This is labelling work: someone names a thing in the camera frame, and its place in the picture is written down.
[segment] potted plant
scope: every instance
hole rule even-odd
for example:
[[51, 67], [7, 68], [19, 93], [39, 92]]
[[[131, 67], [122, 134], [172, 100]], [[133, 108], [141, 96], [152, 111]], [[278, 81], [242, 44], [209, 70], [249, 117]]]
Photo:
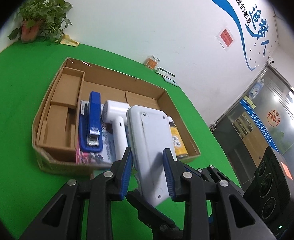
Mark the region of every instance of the potted plant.
[[63, 30], [71, 25], [66, 18], [71, 8], [71, 3], [65, 0], [26, 0], [18, 11], [18, 15], [23, 18], [22, 26], [14, 29], [8, 38], [12, 40], [20, 34], [22, 42], [28, 43], [39, 35], [59, 43], [63, 39]]

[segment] white plastic device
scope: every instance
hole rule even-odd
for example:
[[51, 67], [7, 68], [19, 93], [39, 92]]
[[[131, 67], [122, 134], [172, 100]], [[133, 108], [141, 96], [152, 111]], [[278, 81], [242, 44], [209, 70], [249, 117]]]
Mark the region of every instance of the white plastic device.
[[268, 60], [267, 60], [268, 64], [273, 64], [274, 63], [274, 59], [272, 56], [268, 56]]
[[126, 112], [129, 104], [107, 100], [103, 106], [102, 118], [105, 123], [112, 124], [116, 160], [121, 160], [128, 147], [125, 125], [127, 125]]
[[157, 206], [169, 197], [164, 149], [169, 148], [177, 160], [168, 117], [163, 111], [132, 106], [127, 111], [127, 121], [138, 190], [149, 204]]

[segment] yellow can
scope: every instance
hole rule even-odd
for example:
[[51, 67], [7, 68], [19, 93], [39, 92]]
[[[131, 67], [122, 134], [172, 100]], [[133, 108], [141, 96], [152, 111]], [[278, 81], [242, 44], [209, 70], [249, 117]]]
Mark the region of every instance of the yellow can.
[[180, 134], [178, 132], [178, 129], [177, 129], [173, 119], [169, 116], [168, 120], [169, 120], [171, 135], [173, 136], [175, 153], [176, 153], [177, 159], [182, 159], [182, 158], [188, 157], [188, 152], [186, 150], [186, 147], [183, 143], [182, 138], [180, 137]]

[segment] orange label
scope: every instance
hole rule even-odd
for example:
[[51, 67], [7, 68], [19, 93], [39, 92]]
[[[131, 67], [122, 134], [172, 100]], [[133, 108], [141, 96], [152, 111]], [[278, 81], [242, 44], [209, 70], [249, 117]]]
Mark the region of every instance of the orange label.
[[222, 34], [220, 34], [220, 37], [223, 39], [223, 41], [225, 42], [227, 47], [229, 47], [230, 44], [233, 42], [231, 36], [229, 35], [229, 33], [226, 29], [224, 29]]
[[157, 65], [157, 62], [153, 61], [151, 58], [148, 59], [147, 63], [146, 63], [146, 67], [154, 69]]
[[283, 165], [283, 168], [285, 170], [285, 173], [286, 173], [287, 177], [290, 178], [291, 180], [293, 180], [293, 177], [291, 176], [290, 171], [289, 171], [287, 165], [284, 164], [284, 163], [282, 163], [282, 162], [280, 162], [280, 163], [281, 163], [281, 165]]

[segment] cardboard box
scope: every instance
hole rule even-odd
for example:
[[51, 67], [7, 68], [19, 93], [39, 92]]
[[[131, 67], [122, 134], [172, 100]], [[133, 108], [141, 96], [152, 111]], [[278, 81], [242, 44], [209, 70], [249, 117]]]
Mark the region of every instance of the cardboard box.
[[189, 162], [200, 155], [167, 91], [138, 78], [81, 60], [67, 58], [51, 82], [32, 125], [32, 145], [41, 170], [63, 175], [90, 175], [107, 164], [76, 164], [80, 100], [91, 91], [106, 100], [127, 102], [164, 111], [181, 135]]

